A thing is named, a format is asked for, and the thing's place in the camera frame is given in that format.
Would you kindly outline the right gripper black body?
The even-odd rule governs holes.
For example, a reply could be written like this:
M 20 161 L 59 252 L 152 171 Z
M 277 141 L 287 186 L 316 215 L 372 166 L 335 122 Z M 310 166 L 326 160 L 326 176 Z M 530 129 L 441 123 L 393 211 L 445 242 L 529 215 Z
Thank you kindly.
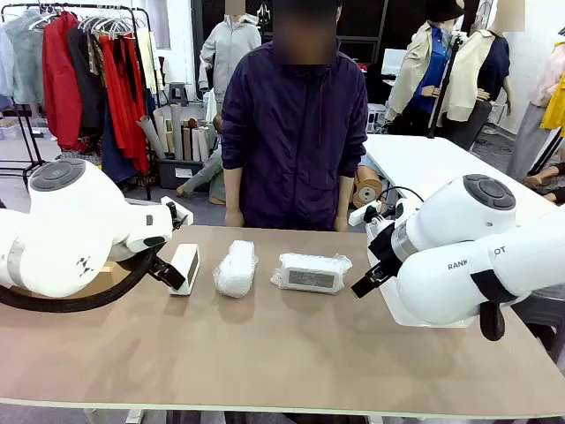
M 379 261 L 372 269 L 373 275 L 376 278 L 397 276 L 402 266 L 402 262 L 396 256 L 392 247 L 392 235 L 394 230 L 395 225 L 389 223 L 383 230 L 379 231 L 378 235 L 369 245 L 369 250 Z

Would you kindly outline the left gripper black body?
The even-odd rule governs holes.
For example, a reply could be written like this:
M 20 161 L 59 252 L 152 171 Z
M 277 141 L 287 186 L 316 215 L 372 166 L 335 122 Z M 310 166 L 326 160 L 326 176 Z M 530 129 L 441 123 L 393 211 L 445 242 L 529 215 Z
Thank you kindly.
M 132 269 L 169 269 L 170 264 L 158 256 L 157 248 L 147 249 L 132 257 Z

